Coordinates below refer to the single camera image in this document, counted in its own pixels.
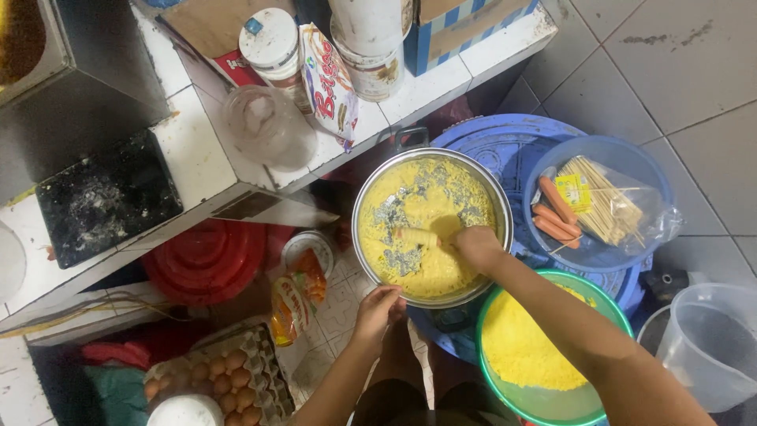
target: orange package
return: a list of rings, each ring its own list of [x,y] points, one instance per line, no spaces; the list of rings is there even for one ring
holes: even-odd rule
[[[325,295],[326,277],[316,253],[308,249],[273,282],[271,331],[277,346],[291,345],[310,328]]]

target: black cutting board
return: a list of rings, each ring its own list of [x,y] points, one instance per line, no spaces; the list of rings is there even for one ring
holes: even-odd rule
[[[143,130],[37,185],[55,258],[69,268],[179,215],[155,135]]]

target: white tiled counter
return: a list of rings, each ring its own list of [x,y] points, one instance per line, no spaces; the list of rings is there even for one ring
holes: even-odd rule
[[[403,87],[391,99],[378,104],[360,102],[357,138],[351,153],[345,153],[332,135],[317,131],[319,147],[313,160],[299,171],[282,173],[236,155],[221,122],[221,106],[227,94],[225,82],[205,63],[174,47],[139,11],[134,9],[134,12],[172,111],[172,115],[152,131],[160,143],[185,211],[88,261],[61,270],[57,262],[48,260],[50,239],[36,197],[32,195],[16,205],[0,208],[0,221],[19,236],[26,252],[26,277],[21,290],[0,307],[0,330],[60,311],[62,301],[210,217],[214,210],[242,194],[261,191],[277,196],[292,194],[386,139],[400,127],[423,118],[539,52],[557,32],[549,15],[539,6],[533,14],[420,77],[407,71]],[[26,339],[0,340],[0,344],[23,346],[17,349],[23,352],[21,355],[26,357],[28,365],[22,364],[32,374],[29,380],[37,383],[28,359]],[[11,368],[14,362],[6,361]],[[15,387],[14,392],[23,388]],[[40,395],[30,393],[29,398],[32,396]],[[32,407],[24,404],[16,404],[5,396],[0,398],[2,421],[32,426],[48,421],[47,418],[31,418],[26,412]]]

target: sausage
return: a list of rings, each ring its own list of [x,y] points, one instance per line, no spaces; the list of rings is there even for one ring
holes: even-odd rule
[[[441,247],[441,238],[430,230],[419,228],[394,228],[394,236],[408,243],[422,244],[427,247]]]
[[[575,225],[568,225],[567,223],[563,222],[562,219],[560,219],[560,216],[557,215],[557,213],[552,211],[551,208],[545,206],[544,204],[534,204],[533,211],[536,215],[545,217],[547,220],[559,226],[565,232],[571,234],[573,238],[581,236],[581,228]]]
[[[537,228],[541,229],[542,231],[547,233],[547,235],[551,236],[555,240],[560,241],[561,243],[565,244],[571,249],[577,249],[581,245],[581,241],[579,240],[572,241],[576,237],[571,236],[569,233],[560,229],[557,225],[553,224],[552,221],[550,221],[549,219],[546,219],[543,216],[537,216],[536,218],[533,218],[532,220],[534,221],[534,225],[536,225]]]
[[[544,193],[545,196],[547,196],[547,199],[550,200],[550,204],[552,204],[552,207],[555,209],[557,214],[560,215],[560,218],[563,222],[567,223],[568,225],[575,225],[576,223],[578,223],[578,215],[575,214],[570,209],[568,203],[565,202],[564,199],[562,199],[560,194],[557,192],[555,183],[549,177],[539,177],[539,188],[541,188],[541,192]]]

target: yellow batter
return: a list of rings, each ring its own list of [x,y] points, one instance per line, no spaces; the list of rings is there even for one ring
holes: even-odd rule
[[[476,273],[450,246],[450,236],[472,225],[493,227],[483,185],[449,160],[406,161],[371,185],[360,209],[358,236],[373,271],[412,296],[441,296],[466,287]],[[392,237],[397,227],[436,233],[441,247]]]
[[[558,287],[587,302],[574,290]],[[596,305],[591,299],[587,303]],[[492,302],[484,318],[481,344],[489,364],[503,381],[554,390],[575,389],[587,382],[506,291]]]

